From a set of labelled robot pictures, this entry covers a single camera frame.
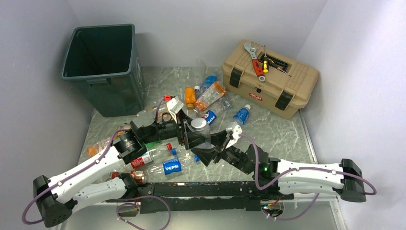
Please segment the clear ribbed plastic jar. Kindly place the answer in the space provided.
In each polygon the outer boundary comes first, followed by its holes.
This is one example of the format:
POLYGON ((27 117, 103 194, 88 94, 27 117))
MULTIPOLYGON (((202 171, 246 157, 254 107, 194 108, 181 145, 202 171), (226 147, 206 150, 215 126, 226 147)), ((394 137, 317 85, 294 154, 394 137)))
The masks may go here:
POLYGON ((210 125, 204 118, 195 118, 191 121, 191 137, 210 141, 210 125))

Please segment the white-capped blue water bottle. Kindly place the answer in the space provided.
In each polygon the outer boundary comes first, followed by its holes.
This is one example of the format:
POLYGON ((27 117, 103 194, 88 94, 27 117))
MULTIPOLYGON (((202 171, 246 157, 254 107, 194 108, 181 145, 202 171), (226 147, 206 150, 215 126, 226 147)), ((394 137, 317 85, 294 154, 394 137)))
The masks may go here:
POLYGON ((233 122, 236 122, 239 126, 243 126, 249 118, 250 109, 251 106, 246 104, 244 107, 238 110, 233 116, 233 122))

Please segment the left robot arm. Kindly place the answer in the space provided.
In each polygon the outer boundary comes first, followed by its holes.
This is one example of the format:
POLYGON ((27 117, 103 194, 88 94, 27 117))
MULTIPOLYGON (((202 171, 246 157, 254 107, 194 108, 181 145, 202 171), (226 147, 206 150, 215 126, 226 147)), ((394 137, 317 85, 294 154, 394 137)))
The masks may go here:
POLYGON ((139 196, 138 184, 128 173, 105 183, 95 180, 114 169, 124 167, 147 153, 147 144, 177 138, 186 148, 210 142, 210 127, 202 117, 191 118, 179 110, 170 121, 160 121, 150 111, 141 111, 128 129, 120 129, 107 146, 95 156, 60 175, 37 177, 34 199, 41 222, 54 227, 74 212, 111 199, 132 201, 139 196))

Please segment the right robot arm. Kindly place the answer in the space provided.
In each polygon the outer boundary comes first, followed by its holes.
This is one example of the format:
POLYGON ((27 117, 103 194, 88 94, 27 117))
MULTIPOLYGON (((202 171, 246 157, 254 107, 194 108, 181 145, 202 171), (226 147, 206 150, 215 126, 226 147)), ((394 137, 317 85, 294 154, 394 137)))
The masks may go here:
POLYGON ((253 143, 246 151, 234 147, 233 143, 241 136, 238 131, 210 134, 191 129, 186 131, 184 142, 205 166, 224 160, 241 172, 252 174, 255 187, 264 190, 270 199, 280 194, 324 193, 339 196, 348 202, 366 201, 366 181, 353 160, 307 164, 271 158, 253 143))

